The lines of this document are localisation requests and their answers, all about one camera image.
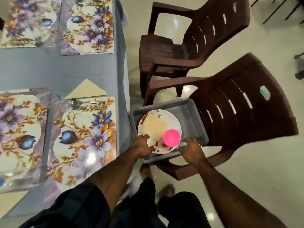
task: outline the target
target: gray plastic tub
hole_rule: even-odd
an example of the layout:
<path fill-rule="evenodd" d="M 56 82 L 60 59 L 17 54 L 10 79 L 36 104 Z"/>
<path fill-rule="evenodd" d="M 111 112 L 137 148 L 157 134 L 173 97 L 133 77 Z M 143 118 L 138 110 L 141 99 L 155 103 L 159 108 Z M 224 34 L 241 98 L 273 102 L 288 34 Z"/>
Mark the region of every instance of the gray plastic tub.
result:
<path fill-rule="evenodd" d="M 196 105 L 190 98 L 167 101 L 156 105 L 148 105 L 132 111 L 130 113 L 131 128 L 136 138 L 138 138 L 137 128 L 141 118 L 147 112 L 154 109 L 167 110 L 178 119 L 179 123 L 181 124 L 180 126 L 182 131 L 182 138 L 196 138 L 202 146 L 206 145 L 209 142 L 208 135 L 206 133 L 204 124 L 196 108 Z M 186 147 L 187 144 L 180 142 L 179 146 Z M 180 154 L 180 152 L 177 149 L 161 155 L 152 153 L 148 157 L 143 158 L 142 161 L 143 163 L 150 163 L 178 154 Z"/>

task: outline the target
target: person's left hand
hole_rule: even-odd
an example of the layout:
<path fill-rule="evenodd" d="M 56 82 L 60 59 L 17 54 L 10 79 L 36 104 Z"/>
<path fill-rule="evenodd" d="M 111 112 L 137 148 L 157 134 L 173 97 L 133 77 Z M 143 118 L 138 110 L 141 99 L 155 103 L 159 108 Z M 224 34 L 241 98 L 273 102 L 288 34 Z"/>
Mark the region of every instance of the person's left hand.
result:
<path fill-rule="evenodd" d="M 139 135 L 137 139 L 129 147 L 129 150 L 133 152 L 137 158 L 142 158 L 148 156 L 152 151 L 155 150 L 154 146 L 148 146 L 149 135 L 145 134 L 144 136 Z"/>

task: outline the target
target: tile floor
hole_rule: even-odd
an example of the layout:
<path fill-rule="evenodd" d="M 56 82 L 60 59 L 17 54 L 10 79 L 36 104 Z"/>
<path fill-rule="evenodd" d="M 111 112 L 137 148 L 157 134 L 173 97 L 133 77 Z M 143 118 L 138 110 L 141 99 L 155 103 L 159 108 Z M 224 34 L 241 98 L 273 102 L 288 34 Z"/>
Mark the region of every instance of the tile floor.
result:
<path fill-rule="evenodd" d="M 143 103 L 139 89 L 139 42 L 141 35 L 148 31 L 154 1 L 197 9 L 207 0 L 121 0 L 129 15 L 129 24 L 124 29 L 124 35 L 131 109 L 142 106 Z M 217 169 L 288 227 L 296 228 L 304 224 L 304 178 L 301 177 L 304 160 L 304 81 L 294 77 L 299 64 L 293 56 L 304 52 L 304 25 L 298 25 L 304 19 L 304 12 L 299 8 L 288 21 L 284 21 L 297 4 L 296 0 L 288 0 L 265 25 L 262 25 L 282 0 L 277 0 L 274 4 L 271 2 L 272 0 L 257 2 L 251 9 L 250 26 L 217 49 L 200 68 L 190 70 L 188 76 L 212 76 L 244 54 L 252 52 L 277 79 L 297 119 L 299 135 L 245 145 Z M 190 22 L 191 20 L 185 17 L 160 14 L 155 34 L 172 38 L 174 43 L 181 43 Z M 193 86 L 184 87 L 182 97 L 189 96 L 194 90 Z M 171 88 L 160 91 L 154 103 L 173 99 L 176 99 L 176 92 Z M 218 147 L 210 147 L 204 151 L 210 156 L 218 151 Z M 172 162 L 182 164 L 185 161 L 178 157 Z M 211 227 L 223 227 L 200 176 L 176 181 L 157 167 L 152 169 L 157 190 L 167 183 L 173 183 L 177 192 L 195 193 Z"/>

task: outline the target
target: yellow napkin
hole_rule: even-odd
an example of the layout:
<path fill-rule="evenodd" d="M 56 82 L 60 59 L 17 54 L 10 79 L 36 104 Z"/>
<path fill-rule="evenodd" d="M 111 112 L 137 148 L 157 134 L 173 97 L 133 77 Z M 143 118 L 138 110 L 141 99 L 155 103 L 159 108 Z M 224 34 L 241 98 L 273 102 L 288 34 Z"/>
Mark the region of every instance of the yellow napkin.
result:
<path fill-rule="evenodd" d="M 77 86 L 69 95 L 67 95 L 66 99 L 72 98 L 88 98 L 95 96 L 103 96 L 108 95 L 106 91 L 99 88 L 96 84 L 86 79 L 79 86 Z"/>
<path fill-rule="evenodd" d="M 26 194 L 28 191 L 0 194 L 0 219 L 3 218 Z"/>

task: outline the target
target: black pants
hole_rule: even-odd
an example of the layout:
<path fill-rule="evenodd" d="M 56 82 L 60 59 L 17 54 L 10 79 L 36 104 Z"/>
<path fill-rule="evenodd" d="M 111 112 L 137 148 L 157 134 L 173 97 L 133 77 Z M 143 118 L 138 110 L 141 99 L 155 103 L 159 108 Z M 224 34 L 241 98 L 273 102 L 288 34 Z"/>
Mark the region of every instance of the black pants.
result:
<path fill-rule="evenodd" d="M 168 219 L 169 228 L 210 228 L 198 198 L 190 192 L 180 192 L 172 198 L 164 197 L 155 204 L 155 185 L 147 178 L 138 192 L 124 199 L 114 210 L 110 227 L 163 228 L 158 212 Z"/>

